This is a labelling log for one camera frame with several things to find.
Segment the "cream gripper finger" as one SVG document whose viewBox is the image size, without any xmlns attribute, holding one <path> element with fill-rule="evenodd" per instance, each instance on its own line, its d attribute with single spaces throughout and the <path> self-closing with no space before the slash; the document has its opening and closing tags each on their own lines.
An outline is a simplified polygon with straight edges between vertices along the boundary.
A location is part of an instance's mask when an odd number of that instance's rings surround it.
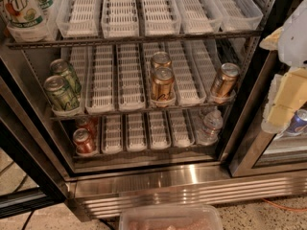
<svg viewBox="0 0 307 230">
<path fill-rule="evenodd" d="M 275 51 L 277 49 L 278 40 L 282 31 L 282 27 L 277 28 L 274 32 L 262 39 L 259 46 L 265 50 Z"/>
<path fill-rule="evenodd" d="M 307 69 L 291 68 L 286 74 L 273 77 L 268 101 L 263 112 L 261 128 L 267 133 L 284 130 L 307 102 Z"/>
</svg>

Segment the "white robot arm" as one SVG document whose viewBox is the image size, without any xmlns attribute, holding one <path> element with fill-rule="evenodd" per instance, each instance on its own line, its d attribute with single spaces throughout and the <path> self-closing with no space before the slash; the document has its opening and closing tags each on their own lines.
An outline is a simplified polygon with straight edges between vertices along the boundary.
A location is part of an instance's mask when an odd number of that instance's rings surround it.
<svg viewBox="0 0 307 230">
<path fill-rule="evenodd" d="M 267 133 L 285 129 L 295 112 L 307 102 L 307 0 L 303 0 L 284 24 L 260 43 L 276 51 L 280 62 L 290 67 L 271 82 L 261 128 Z"/>
</svg>

